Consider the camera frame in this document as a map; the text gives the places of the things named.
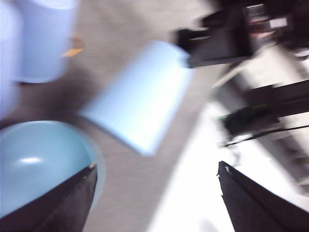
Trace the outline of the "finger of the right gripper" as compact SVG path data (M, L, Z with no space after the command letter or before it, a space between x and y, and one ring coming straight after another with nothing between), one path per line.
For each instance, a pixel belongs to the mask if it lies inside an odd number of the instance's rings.
M248 60L251 56L240 56L240 57L225 57L225 58L209 58L202 56L191 56L187 60L188 68L197 68L202 66L218 65L218 64L230 64L239 63L244 60Z
M177 46L184 50L192 50L202 42L205 42L209 37L210 32L207 29L180 29L177 31Z

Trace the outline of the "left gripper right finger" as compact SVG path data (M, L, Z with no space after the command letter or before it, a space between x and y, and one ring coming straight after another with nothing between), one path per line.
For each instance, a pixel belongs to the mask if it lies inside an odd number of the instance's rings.
M277 196L224 161L218 163L222 199L236 232L307 232L308 211Z

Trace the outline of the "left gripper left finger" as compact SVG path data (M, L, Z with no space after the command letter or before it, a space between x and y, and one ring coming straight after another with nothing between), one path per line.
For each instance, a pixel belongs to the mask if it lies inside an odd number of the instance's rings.
M2 232L81 232L93 203L97 165L91 163L46 194L0 220Z

